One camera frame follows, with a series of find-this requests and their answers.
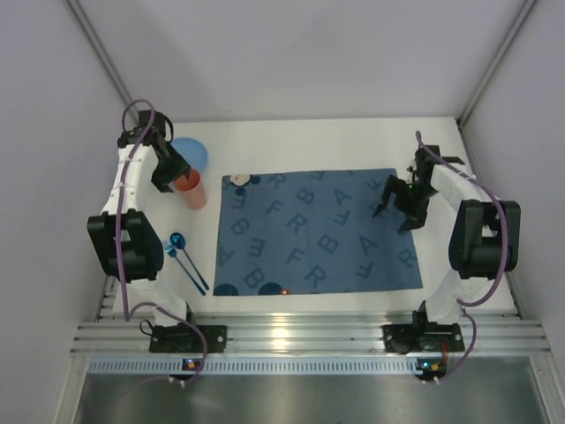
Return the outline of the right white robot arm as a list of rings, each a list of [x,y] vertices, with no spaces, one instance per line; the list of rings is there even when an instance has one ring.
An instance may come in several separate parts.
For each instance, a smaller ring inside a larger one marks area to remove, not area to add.
[[[420,144],[410,172],[411,181],[387,179],[376,215],[392,204],[405,217],[400,232],[420,229],[436,194],[456,213],[448,243],[450,269],[432,297],[412,315],[414,332],[424,335],[451,327],[464,309],[485,304],[504,275],[516,267],[521,207],[499,199],[466,173],[462,159],[441,155],[435,145]]]

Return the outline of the blue letter-print placemat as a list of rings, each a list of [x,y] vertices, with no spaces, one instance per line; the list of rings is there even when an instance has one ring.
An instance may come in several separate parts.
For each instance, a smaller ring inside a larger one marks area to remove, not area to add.
[[[418,290],[402,213],[376,216],[393,169],[222,177],[216,296]]]

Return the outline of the orange plastic cup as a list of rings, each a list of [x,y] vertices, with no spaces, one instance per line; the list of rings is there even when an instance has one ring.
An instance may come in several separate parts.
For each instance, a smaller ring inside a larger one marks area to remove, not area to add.
[[[191,169],[188,173],[177,178],[174,187],[181,193],[190,209],[200,210],[207,204],[207,195],[200,173]]]

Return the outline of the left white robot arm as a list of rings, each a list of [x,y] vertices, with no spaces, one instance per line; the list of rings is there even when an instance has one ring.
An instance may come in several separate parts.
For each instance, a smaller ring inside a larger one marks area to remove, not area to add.
[[[161,275],[162,239],[144,208],[150,189],[170,193],[191,166],[167,139],[173,134],[170,119],[145,104],[135,127],[122,126],[114,183],[102,211],[87,219],[87,232],[103,272],[119,283],[124,318],[130,321],[145,307],[157,326],[174,328],[188,323],[189,308]]]

